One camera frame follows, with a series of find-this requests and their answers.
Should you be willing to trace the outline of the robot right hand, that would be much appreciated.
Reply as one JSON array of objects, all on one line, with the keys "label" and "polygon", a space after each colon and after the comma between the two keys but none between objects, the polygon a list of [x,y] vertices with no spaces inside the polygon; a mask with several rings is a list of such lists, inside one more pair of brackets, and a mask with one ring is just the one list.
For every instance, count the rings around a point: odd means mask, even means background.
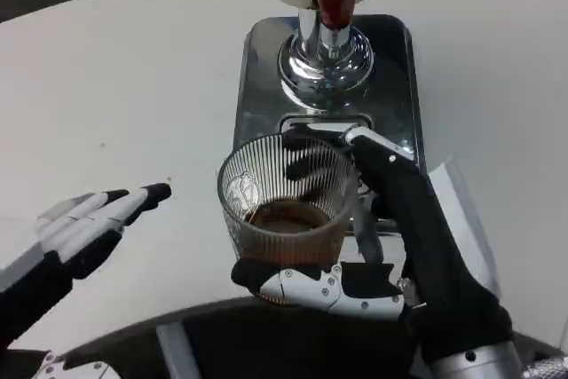
[{"label": "robot right hand", "polygon": [[360,185],[378,195],[401,235],[425,359],[509,342],[510,316],[469,269],[430,178],[366,127],[296,128],[251,140],[225,160],[217,191],[237,256],[233,281],[285,304],[401,316],[406,301],[391,265],[339,259]]}]

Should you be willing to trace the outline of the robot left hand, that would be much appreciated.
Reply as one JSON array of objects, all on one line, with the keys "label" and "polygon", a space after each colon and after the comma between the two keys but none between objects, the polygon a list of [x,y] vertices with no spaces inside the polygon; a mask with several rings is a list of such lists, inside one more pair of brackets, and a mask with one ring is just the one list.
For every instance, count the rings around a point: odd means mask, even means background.
[{"label": "robot left hand", "polygon": [[2,217],[2,367],[10,345],[106,262],[126,227],[170,196],[170,185],[157,183],[72,197],[33,223]]}]

